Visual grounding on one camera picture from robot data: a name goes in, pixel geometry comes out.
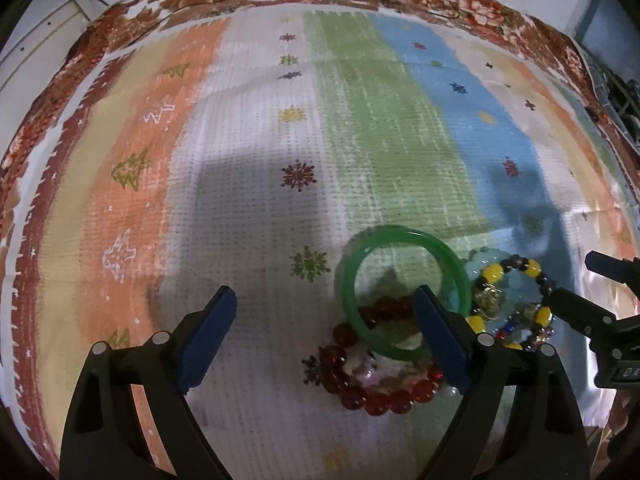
green bangle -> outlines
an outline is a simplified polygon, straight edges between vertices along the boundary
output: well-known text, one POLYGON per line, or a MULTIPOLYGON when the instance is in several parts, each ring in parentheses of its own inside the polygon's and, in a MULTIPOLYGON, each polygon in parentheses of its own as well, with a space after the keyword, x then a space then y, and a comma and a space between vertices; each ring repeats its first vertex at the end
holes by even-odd
POLYGON ((343 270, 340 276, 337 276, 342 283, 338 282, 337 285, 342 289, 342 307, 347 321, 374 352, 397 361, 416 362, 430 356, 429 349, 425 345, 412 350, 398 348, 370 330, 358 312, 355 293, 358 269, 373 250, 391 244, 420 245, 427 249, 436 258, 442 270, 440 294, 446 294, 450 285, 453 284, 457 294, 453 295, 454 298, 449 298, 452 303, 449 310, 465 317, 471 310, 471 286, 464 265, 446 244, 434 236, 413 229, 398 226, 380 227, 364 240, 357 242, 351 253, 346 255, 343 270))

silver screw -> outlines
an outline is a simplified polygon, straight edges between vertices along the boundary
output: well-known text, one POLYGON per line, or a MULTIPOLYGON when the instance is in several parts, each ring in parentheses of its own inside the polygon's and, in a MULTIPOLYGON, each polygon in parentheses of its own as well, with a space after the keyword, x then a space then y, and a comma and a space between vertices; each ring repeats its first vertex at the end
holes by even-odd
POLYGON ((151 338, 151 341, 156 345, 163 345, 167 341, 169 341, 169 333, 168 332, 156 332, 154 336, 151 338))
POLYGON ((556 349, 547 343, 544 343, 542 346, 540 346, 540 351, 547 357, 553 357, 553 355, 556 353, 556 349))
POLYGON ((100 355, 106 349, 107 349, 107 343, 105 343, 104 341, 100 341, 91 348, 91 352, 93 352, 95 355, 100 355))
POLYGON ((478 334, 478 342, 482 346, 492 346, 495 343, 494 336, 488 334, 487 332, 482 332, 478 334))

white star print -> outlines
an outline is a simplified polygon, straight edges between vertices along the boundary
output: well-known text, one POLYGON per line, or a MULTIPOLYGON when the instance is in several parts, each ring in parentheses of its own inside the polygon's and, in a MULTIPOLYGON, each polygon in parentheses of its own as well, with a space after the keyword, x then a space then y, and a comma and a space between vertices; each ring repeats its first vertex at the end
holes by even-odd
POLYGON ((164 112, 172 112, 173 110, 175 110, 175 105, 168 103, 167 97, 165 97, 161 101, 158 101, 154 105, 154 107, 151 109, 151 111, 142 115, 142 118, 145 121, 145 123, 148 123, 149 121, 152 120, 156 124, 160 124, 160 119, 162 118, 162 114, 164 112))
POLYGON ((102 265, 110 270, 117 282, 124 283, 124 263, 136 257, 137 250, 129 247, 129 235, 131 229, 127 229, 119 235, 111 247, 102 254, 102 265))

yellow snowflake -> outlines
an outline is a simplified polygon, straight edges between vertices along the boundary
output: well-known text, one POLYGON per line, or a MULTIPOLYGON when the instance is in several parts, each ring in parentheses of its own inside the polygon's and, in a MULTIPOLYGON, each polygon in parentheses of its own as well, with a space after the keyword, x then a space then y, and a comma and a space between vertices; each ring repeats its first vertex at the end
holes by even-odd
POLYGON ((492 116, 491 114, 488 114, 487 112, 478 112, 478 116, 480 117, 480 120, 484 124, 494 124, 495 123, 494 116, 492 116))
POLYGON ((278 117, 281 121, 284 121, 286 123, 304 121, 306 119, 305 111, 302 108, 297 108, 295 106, 290 106, 289 108, 280 110, 280 113, 278 113, 278 117))

red snowflake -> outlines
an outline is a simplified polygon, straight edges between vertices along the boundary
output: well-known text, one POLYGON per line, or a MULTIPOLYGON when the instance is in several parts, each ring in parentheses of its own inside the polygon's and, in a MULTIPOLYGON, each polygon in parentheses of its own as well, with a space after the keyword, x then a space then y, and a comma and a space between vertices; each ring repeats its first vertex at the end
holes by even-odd
POLYGON ((289 186, 291 189, 297 187, 298 191, 302 191, 303 187, 318 182, 314 179, 314 169, 315 166, 308 166, 306 162, 300 163, 299 160, 295 164, 289 164, 288 168, 282 168, 284 183, 281 186, 289 186))
POLYGON ((504 171, 507 172, 507 175, 518 176, 520 174, 520 170, 518 170, 516 163, 513 162, 509 157, 503 160, 502 165, 504 166, 504 171))

